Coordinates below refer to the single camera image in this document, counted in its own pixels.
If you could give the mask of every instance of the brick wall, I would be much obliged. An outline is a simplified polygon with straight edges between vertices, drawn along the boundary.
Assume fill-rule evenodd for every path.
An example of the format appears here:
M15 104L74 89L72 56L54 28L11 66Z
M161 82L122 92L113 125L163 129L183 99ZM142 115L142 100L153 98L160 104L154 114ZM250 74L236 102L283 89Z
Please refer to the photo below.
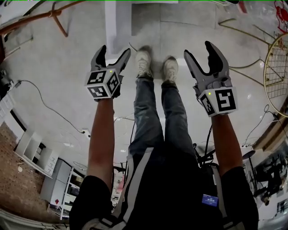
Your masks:
M48 202L40 198L45 176L13 152L15 140L4 122L0 127L0 208L24 218L59 223L59 217L47 212Z

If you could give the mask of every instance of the jeans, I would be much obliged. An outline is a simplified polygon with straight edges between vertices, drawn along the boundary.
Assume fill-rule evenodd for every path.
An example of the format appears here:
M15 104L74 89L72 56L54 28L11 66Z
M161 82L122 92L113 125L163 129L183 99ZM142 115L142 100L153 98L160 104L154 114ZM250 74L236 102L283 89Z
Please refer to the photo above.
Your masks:
M153 78L148 75L137 78L134 101L136 133L129 146L130 154L143 154L149 147L165 146L196 159L188 134L186 110L176 85L169 81L162 84L162 106L166 118L165 139L156 110Z

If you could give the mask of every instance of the white sneaker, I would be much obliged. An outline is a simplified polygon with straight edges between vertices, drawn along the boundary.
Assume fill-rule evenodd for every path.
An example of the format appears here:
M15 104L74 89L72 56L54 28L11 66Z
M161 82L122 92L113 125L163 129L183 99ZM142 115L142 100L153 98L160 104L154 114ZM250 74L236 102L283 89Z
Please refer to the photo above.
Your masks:
M176 76L178 73L178 63L174 57L169 57L163 66L164 80L163 81L176 81Z
M150 70L151 57L148 51L139 50L136 53L135 62L138 68L137 77L143 76L144 74L148 74L150 77L152 77L152 72Z

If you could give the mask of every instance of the blue label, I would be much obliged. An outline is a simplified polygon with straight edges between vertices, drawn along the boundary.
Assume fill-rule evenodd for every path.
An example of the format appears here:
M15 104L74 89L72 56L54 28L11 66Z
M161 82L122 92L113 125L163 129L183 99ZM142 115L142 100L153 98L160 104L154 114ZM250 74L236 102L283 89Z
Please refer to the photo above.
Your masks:
M202 203L217 207L218 197L203 194Z

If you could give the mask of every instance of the forearm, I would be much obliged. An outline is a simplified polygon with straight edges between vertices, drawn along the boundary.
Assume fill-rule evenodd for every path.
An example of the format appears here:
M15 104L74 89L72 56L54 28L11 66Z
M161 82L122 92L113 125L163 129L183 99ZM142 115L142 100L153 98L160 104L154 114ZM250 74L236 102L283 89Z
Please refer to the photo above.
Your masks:
M102 179L111 189L114 156L113 100L102 99L97 106L91 131L87 175Z
M240 146L228 115L212 117L212 129L220 175L242 166Z

